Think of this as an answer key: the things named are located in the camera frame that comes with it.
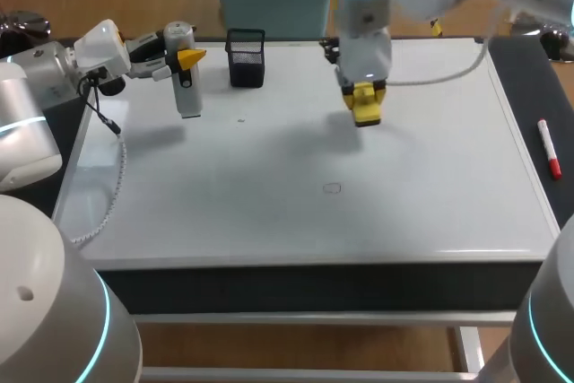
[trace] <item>table leg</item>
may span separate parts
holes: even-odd
[[[455,332],[462,371],[479,372],[484,366],[484,357],[478,327],[459,326]]]

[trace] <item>black mesh pen holder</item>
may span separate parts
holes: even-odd
[[[265,31],[229,29],[225,51],[230,62],[231,86],[258,89],[265,77]]]

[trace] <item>metal frame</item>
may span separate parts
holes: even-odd
[[[265,383],[453,383],[476,374],[338,370],[252,370],[232,368],[143,368],[140,381],[235,381]]]
[[[387,372],[343,370],[254,370],[212,368],[143,367],[141,381],[233,381],[266,383],[452,383],[492,381],[506,383],[509,370],[505,343],[494,360],[484,366],[483,348],[477,326],[510,326],[514,312],[465,313],[234,313],[138,315],[137,323],[193,323],[213,325],[341,325],[341,326],[455,326],[463,372]]]

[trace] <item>yellow black tape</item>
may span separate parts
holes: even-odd
[[[438,18],[430,22],[430,28],[432,29],[432,36],[442,38],[442,25]]]

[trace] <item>black cable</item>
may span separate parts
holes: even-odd
[[[109,118],[107,118],[106,116],[104,116],[100,112],[100,94],[98,92],[98,82],[99,82],[99,79],[97,76],[92,76],[90,74],[87,74],[87,75],[83,76],[80,79],[80,81],[78,82],[76,92],[78,93],[80,98],[83,99],[83,102],[86,104],[86,106],[88,106],[98,116],[98,118],[101,120],[101,122],[104,125],[106,125],[108,127],[108,129],[111,130],[115,135],[120,136],[122,133],[122,129],[117,125],[117,123],[114,120],[110,120]],[[94,96],[96,99],[96,106],[95,107],[93,105],[91,105],[90,102],[88,101],[88,98],[90,97],[90,90],[91,89],[93,89]]]

